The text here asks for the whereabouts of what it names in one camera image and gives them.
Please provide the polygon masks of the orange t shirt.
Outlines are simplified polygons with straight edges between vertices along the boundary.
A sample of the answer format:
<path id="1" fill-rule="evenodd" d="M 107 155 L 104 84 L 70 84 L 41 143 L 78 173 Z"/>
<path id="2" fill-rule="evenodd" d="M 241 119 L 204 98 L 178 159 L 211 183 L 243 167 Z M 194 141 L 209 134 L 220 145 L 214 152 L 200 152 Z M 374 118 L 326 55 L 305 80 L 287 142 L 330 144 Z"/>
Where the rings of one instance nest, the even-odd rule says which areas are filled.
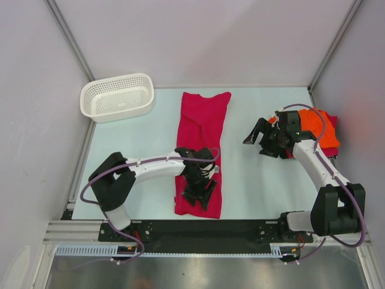
<path id="1" fill-rule="evenodd" d="M 289 132 L 290 136 L 299 140 L 305 139 L 319 140 L 318 146 L 321 149 L 337 149 L 340 147 L 340 141 L 336 137 L 336 116 L 329 115 L 324 110 L 316 107 L 291 110 L 296 112 L 299 118 L 299 128 Z"/>

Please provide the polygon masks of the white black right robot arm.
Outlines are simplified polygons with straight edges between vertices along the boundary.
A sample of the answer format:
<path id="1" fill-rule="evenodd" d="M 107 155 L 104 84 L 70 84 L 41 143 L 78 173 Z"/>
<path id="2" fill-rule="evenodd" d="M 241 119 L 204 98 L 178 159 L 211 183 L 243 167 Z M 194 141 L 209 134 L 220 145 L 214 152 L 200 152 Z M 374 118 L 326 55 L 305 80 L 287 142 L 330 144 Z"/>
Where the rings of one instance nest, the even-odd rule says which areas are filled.
<path id="1" fill-rule="evenodd" d="M 357 246 L 366 235 L 364 219 L 366 192 L 361 184 L 353 184 L 333 166 L 320 146 L 320 138 L 303 128 L 298 111 L 276 111 L 276 121 L 261 117 L 243 141 L 259 143 L 260 154 L 273 158 L 293 156 L 313 181 L 318 191 L 310 211 L 283 213 L 285 221 L 277 233 L 283 241 L 292 241 L 300 231 L 320 237 L 360 233 Z"/>

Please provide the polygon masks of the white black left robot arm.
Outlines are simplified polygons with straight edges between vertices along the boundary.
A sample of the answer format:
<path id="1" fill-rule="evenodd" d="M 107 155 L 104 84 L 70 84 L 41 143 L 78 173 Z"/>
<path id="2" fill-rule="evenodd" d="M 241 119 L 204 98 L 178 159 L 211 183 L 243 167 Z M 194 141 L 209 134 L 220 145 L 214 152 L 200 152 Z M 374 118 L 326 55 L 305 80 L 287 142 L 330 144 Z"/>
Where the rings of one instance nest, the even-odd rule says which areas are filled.
<path id="1" fill-rule="evenodd" d="M 132 236 L 133 226 L 125 208 L 132 188 L 144 181 L 166 176 L 181 176 L 186 184 L 182 196 L 191 204 L 199 202 L 206 210 L 217 186 L 214 176 L 220 172 L 217 158 L 209 148 L 198 151 L 176 148 L 168 154 L 154 158 L 128 160 L 121 152 L 111 154 L 90 175 L 81 191 L 81 200 L 99 206 L 112 224 L 112 234 L 121 241 Z"/>

